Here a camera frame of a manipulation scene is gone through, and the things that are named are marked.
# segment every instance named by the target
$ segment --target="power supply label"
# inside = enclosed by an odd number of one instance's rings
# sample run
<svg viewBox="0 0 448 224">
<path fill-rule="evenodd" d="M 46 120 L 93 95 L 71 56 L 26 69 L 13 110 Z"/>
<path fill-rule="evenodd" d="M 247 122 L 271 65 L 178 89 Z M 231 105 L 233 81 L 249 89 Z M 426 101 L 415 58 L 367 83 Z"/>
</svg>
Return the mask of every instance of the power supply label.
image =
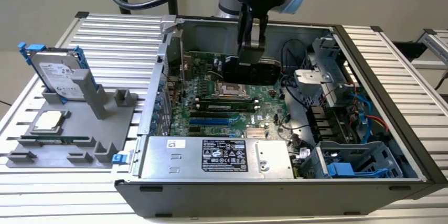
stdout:
<svg viewBox="0 0 448 224">
<path fill-rule="evenodd" d="M 245 140 L 203 140 L 206 172 L 249 172 Z"/>
</svg>

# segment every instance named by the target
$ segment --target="motherboard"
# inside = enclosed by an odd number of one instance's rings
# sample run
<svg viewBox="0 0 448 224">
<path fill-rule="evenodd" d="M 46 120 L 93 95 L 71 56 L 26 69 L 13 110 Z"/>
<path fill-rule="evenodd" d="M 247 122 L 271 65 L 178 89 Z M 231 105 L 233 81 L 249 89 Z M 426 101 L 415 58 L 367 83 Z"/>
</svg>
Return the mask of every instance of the motherboard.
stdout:
<svg viewBox="0 0 448 224">
<path fill-rule="evenodd" d="M 287 115 L 281 83 L 251 86 L 223 82 L 226 55 L 185 53 L 185 81 L 171 84 L 171 136 L 290 139 L 279 129 Z"/>
</svg>

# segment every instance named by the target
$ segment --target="white wall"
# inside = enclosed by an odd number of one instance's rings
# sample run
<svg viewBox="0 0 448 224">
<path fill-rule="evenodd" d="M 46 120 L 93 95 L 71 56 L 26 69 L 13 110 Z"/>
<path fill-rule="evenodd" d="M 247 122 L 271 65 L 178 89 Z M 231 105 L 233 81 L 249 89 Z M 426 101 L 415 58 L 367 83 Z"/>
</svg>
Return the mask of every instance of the white wall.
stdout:
<svg viewBox="0 0 448 224">
<path fill-rule="evenodd" d="M 217 6 L 218 0 L 179 0 L 183 15 L 213 16 L 217 14 Z M 119 13 L 111 0 L 0 0 L 0 57 L 2 51 L 17 51 L 21 41 L 54 45 L 79 10 Z M 162 15 L 169 11 L 165 5 L 134 13 Z M 393 39 L 411 40 L 423 28 L 447 29 L 447 15 L 446 0 L 306 0 L 297 15 L 271 14 L 271 19 L 379 25 Z M 0 71 L 15 69 L 22 63 L 3 61 Z M 429 78 L 437 80 L 439 73 L 430 73 Z M 21 90 L 22 85 L 18 85 L 15 92 L 19 94 Z"/>
</svg>

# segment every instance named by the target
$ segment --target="green circuit board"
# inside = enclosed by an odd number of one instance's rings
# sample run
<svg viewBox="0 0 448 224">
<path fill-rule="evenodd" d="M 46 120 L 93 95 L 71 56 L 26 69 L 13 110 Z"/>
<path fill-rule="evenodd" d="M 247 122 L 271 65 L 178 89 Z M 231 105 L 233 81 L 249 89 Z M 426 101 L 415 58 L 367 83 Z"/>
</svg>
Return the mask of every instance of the green circuit board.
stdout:
<svg viewBox="0 0 448 224">
<path fill-rule="evenodd" d="M 195 99 L 197 97 L 206 99 L 217 99 L 218 83 L 221 80 L 222 72 L 214 66 L 214 60 L 225 60 L 225 55 L 209 52 L 187 52 L 193 57 L 193 79 L 185 81 L 183 93 L 177 104 L 173 106 L 173 128 L 171 136 L 229 136 L 242 137 L 249 128 L 265 129 L 267 139 L 279 139 L 278 126 L 274 123 L 275 114 L 282 119 L 287 114 L 287 106 L 285 100 L 279 99 L 281 84 L 274 86 L 250 86 L 245 85 L 245 98 L 258 100 L 255 113 L 226 113 L 231 124 L 230 125 L 190 125 L 191 112 L 195 112 Z M 199 131 L 191 132 L 190 127 L 197 126 Z M 281 133 L 281 137 L 287 138 L 290 132 Z"/>
</svg>

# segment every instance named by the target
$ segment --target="slotted aluminum surface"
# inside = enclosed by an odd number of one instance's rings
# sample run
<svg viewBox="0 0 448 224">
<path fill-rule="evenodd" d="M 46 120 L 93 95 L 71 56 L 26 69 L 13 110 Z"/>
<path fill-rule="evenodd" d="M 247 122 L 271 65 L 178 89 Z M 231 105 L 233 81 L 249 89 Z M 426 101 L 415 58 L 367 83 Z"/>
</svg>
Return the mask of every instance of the slotted aluminum surface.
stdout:
<svg viewBox="0 0 448 224">
<path fill-rule="evenodd" d="M 435 32 L 438 33 L 441 40 L 448 46 L 448 30 L 435 30 Z"/>
<path fill-rule="evenodd" d="M 438 158 L 448 157 L 446 103 L 438 100 L 433 88 L 426 87 L 415 68 L 403 63 L 405 56 L 395 51 L 382 33 L 371 27 L 345 28 L 429 152 L 438 154 Z M 349 63 L 346 69 L 357 82 Z"/>
<path fill-rule="evenodd" d="M 139 112 L 143 108 L 147 83 L 151 81 L 151 63 L 157 55 L 154 47 L 158 46 L 158 41 L 153 40 L 159 38 L 159 22 L 161 17 L 91 15 L 87 20 L 73 24 L 74 27 L 61 41 L 62 45 L 77 43 L 85 45 L 94 75 L 97 79 L 101 79 L 99 83 L 106 84 L 110 89 L 122 86 L 130 87 L 141 95 L 126 150 L 133 150 L 137 144 Z M 42 85 L 35 77 L 0 123 L 0 126 L 7 125 L 6 131 L 0 135 L 2 153 L 7 153 L 15 148 L 17 141 L 7 139 L 14 139 L 25 132 L 27 123 L 37 115 L 37 110 L 45 101 L 41 98 L 41 92 Z M 398 96 L 397 99 L 407 99 L 407 97 Z M 411 124 L 419 124 L 417 116 L 419 114 L 407 116 Z M 435 121 L 435 118 L 431 120 L 426 123 L 433 126 L 442 123 Z M 438 148 L 448 150 L 446 141 L 429 141 L 429 143 L 434 143 L 434 146 L 429 146 L 434 150 Z M 433 157 L 448 176 L 448 151 L 433 152 Z M 363 224 L 448 222 L 448 189 L 441 190 L 421 200 L 398 201 L 369 216 L 143 219 L 134 213 L 121 194 L 115 191 L 113 184 L 115 175 L 111 173 L 111 169 L 10 169 L 6 163 L 7 158 L 3 156 L 0 157 L 2 224 L 31 222 L 34 224 L 69 222 L 167 223 L 174 221 L 210 224 L 347 223 L 349 221 Z M 298 200 L 307 201 L 307 199 L 301 199 L 301 196 L 298 196 Z"/>
</svg>

